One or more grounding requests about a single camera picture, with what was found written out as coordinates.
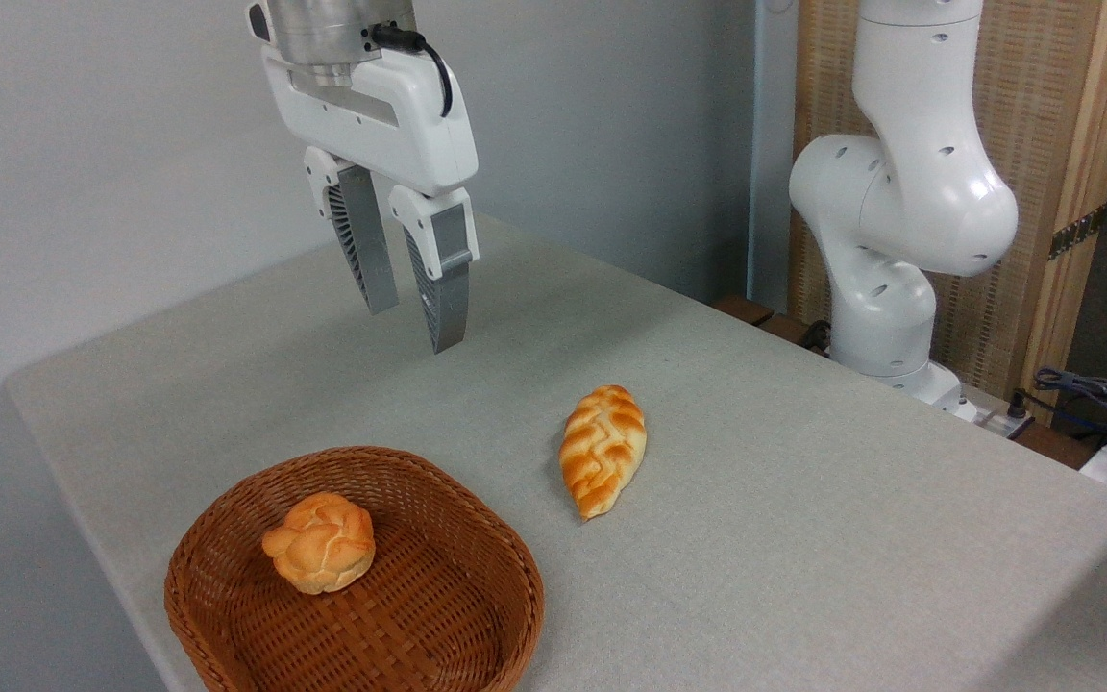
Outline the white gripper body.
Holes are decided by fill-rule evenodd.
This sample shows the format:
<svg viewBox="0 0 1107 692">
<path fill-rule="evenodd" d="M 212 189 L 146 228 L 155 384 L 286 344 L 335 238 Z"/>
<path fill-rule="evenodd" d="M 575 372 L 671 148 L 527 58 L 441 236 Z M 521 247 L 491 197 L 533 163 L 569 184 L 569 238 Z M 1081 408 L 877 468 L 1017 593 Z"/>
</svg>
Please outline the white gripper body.
<svg viewBox="0 0 1107 692">
<path fill-rule="evenodd" d="M 323 87 L 277 49 L 260 49 L 284 126 L 299 140 L 426 196 L 459 188 L 478 172 L 478 149 L 462 91 L 443 117 L 435 62 L 400 51 L 353 66 L 351 82 Z"/>
</svg>

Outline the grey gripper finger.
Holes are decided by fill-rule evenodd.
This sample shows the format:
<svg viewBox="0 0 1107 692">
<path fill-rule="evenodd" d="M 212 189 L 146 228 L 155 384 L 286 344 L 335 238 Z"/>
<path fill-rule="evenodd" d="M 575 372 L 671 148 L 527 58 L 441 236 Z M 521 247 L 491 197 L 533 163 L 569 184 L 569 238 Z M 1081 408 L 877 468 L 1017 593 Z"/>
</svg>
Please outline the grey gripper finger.
<svg viewBox="0 0 1107 692">
<path fill-rule="evenodd" d="M 469 266 L 480 257 L 469 194 L 459 188 L 430 198 L 395 185 L 387 203 L 403 224 L 431 347 L 438 354 L 464 338 Z"/>
<path fill-rule="evenodd" d="M 372 172 L 308 146 L 304 167 L 317 209 L 332 224 L 370 312 L 397 306 L 397 289 Z"/>
</svg>

